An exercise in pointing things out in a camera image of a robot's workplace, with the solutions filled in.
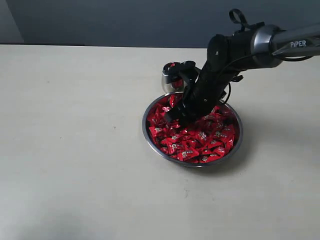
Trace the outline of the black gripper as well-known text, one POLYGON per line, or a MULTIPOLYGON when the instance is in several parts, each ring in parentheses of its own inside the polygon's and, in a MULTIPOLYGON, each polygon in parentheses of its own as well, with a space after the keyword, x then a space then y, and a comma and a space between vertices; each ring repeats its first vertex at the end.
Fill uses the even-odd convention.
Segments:
POLYGON ((165 121, 178 120, 181 128, 193 128, 197 119, 208 115, 217 105, 228 83, 237 75, 234 70, 221 73, 204 65, 197 81, 183 93, 181 103, 164 114, 165 121))

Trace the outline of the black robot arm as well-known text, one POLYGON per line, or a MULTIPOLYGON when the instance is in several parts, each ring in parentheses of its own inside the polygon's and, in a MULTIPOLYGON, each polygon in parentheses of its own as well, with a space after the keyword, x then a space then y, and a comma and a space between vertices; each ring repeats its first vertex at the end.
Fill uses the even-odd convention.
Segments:
POLYGON ((167 123, 186 125, 208 115, 222 98, 228 100, 232 82, 243 79, 241 72, 275 68, 282 62, 299 62, 320 54, 320 25, 292 30, 263 23, 245 26, 232 36, 211 38, 206 62, 197 68, 194 61, 167 63, 166 80, 182 79, 182 99, 164 115, 167 123))

